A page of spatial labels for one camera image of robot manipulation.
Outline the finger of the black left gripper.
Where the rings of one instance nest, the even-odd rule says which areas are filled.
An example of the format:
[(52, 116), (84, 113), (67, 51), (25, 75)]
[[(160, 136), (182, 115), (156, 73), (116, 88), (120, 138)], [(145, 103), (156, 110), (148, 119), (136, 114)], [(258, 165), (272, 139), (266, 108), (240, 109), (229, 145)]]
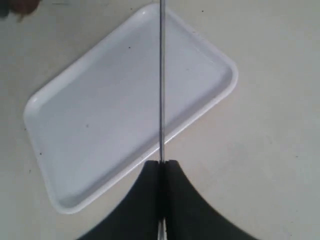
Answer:
[(9, 14), (16, 14), (14, 10), (16, 0), (0, 0), (0, 18), (5, 19)]

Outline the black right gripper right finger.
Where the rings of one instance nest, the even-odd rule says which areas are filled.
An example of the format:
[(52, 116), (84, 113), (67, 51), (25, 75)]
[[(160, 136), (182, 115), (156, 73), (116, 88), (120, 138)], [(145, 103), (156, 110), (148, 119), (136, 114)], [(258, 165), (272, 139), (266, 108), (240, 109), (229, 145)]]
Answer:
[(166, 235), (169, 240), (251, 240), (198, 193), (180, 164), (164, 164)]

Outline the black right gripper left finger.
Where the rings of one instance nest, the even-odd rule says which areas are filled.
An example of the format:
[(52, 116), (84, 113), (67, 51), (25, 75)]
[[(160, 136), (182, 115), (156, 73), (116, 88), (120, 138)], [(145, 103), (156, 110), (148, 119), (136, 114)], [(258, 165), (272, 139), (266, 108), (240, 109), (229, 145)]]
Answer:
[(118, 206), (81, 240), (158, 239), (159, 162), (148, 160)]

